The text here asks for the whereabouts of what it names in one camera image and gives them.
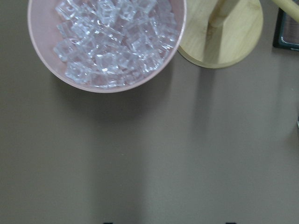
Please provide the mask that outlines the clear ice cubes pile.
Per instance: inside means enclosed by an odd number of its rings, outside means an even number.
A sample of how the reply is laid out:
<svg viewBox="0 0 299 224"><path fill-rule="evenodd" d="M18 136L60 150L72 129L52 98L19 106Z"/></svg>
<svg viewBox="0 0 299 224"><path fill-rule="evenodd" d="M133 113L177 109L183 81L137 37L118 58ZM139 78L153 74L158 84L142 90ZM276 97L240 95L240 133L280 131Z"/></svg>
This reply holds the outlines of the clear ice cubes pile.
<svg viewBox="0 0 299 224"><path fill-rule="evenodd" d="M54 52L72 81L100 88L133 85L162 67L179 33L168 0L63 0L63 40Z"/></svg>

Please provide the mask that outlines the pink bowl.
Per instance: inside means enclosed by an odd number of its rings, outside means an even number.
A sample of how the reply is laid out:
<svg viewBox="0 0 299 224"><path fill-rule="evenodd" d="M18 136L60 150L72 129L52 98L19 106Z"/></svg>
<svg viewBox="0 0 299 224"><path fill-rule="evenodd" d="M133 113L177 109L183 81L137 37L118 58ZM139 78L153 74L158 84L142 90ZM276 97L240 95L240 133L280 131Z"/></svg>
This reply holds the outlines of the pink bowl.
<svg viewBox="0 0 299 224"><path fill-rule="evenodd" d="M187 19L187 2L185 0L171 0L170 4L172 5L172 10L178 23L177 31L179 32L179 37L176 45L170 51L164 63L156 71L150 73L147 77L136 82L135 84L106 89L100 87L91 87L87 84L78 84L64 75L67 66L53 51L53 47L56 45L56 43L62 40L62 37L56 28L56 25L58 25L61 21L57 12L55 11L55 6L58 3L58 0L30 0L28 2L28 31L32 45L34 46L34 49L43 64L57 78L77 89L95 93L116 93L127 91L136 88L154 78L170 63L176 54L185 30Z"/></svg>

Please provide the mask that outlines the black framed tray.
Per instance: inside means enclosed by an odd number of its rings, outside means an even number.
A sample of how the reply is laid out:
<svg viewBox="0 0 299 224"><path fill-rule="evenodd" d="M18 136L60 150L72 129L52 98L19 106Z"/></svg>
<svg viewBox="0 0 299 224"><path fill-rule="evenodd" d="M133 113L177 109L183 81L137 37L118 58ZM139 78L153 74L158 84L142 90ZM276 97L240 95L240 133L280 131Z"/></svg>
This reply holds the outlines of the black framed tray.
<svg viewBox="0 0 299 224"><path fill-rule="evenodd" d="M278 10L272 45L280 49L299 50L299 23L282 9Z"/></svg>

